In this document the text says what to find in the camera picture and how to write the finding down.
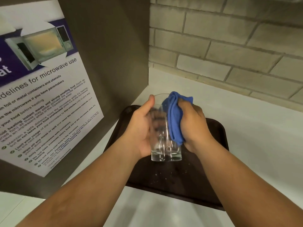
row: painted brick wall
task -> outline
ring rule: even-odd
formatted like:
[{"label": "painted brick wall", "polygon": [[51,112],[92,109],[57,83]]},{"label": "painted brick wall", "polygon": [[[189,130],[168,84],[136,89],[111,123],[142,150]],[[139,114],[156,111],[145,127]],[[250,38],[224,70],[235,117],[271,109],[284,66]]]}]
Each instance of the painted brick wall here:
[{"label": "painted brick wall", "polygon": [[150,66],[303,112],[303,4],[151,0]]}]

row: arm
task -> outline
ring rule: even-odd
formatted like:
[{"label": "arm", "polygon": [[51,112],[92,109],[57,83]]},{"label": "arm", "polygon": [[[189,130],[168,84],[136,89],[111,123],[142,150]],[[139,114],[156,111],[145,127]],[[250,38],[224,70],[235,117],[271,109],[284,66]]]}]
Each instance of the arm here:
[{"label": "arm", "polygon": [[91,165],[33,210],[17,227],[103,226],[137,161],[150,155],[146,114],[136,110],[125,133]]},{"label": "arm", "polygon": [[206,176],[235,226],[302,226],[303,210],[261,179],[210,134],[201,108],[179,101],[181,130],[189,151],[200,159]]}]

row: open microwave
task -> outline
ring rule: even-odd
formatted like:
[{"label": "open microwave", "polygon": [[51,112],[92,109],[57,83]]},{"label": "open microwave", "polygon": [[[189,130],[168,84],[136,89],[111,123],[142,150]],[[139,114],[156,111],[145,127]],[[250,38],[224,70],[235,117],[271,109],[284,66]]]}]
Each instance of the open microwave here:
[{"label": "open microwave", "polygon": [[64,25],[5,41],[28,70],[73,49]]}]

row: brown tray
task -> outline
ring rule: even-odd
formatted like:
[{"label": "brown tray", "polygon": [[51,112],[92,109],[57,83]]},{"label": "brown tray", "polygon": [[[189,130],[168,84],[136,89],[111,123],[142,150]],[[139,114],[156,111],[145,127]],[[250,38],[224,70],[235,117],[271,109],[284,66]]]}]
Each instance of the brown tray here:
[{"label": "brown tray", "polygon": [[[106,151],[126,130],[131,116],[140,106],[126,107],[110,137]],[[225,129],[214,119],[206,119],[213,137],[227,150]],[[135,165],[126,186],[177,198],[183,201],[224,210],[212,189],[198,157],[182,145],[182,160],[178,162],[153,162],[147,156]]]}]

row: blue microfiber towel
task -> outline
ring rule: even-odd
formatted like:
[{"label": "blue microfiber towel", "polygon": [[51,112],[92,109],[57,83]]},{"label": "blue microfiber towel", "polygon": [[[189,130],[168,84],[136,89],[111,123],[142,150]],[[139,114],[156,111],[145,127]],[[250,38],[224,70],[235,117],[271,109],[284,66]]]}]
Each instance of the blue microfiber towel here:
[{"label": "blue microfiber towel", "polygon": [[185,97],[180,95],[178,92],[171,92],[169,97],[167,97],[163,103],[163,111],[167,113],[167,121],[169,127],[169,134],[172,141],[175,141],[178,145],[182,145],[184,142],[184,137],[181,132],[180,122],[183,116],[182,109],[178,106],[178,99],[184,99],[190,103],[193,103],[194,98]]}]

